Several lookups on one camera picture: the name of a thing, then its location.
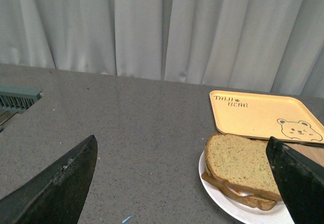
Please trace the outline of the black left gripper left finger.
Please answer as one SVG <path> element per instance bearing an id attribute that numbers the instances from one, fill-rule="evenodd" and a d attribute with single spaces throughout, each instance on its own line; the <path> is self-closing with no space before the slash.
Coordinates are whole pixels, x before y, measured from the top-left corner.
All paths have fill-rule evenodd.
<path id="1" fill-rule="evenodd" d="M 1 223 L 78 223 L 97 162 L 90 135 L 1 199 Z"/>

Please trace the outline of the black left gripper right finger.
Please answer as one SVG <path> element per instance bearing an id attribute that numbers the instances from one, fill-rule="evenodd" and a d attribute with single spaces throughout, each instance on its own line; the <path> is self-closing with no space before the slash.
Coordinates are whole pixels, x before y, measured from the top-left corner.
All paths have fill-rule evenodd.
<path id="1" fill-rule="evenodd" d="M 275 137 L 266 155 L 294 223 L 323 223 L 323 166 Z"/>

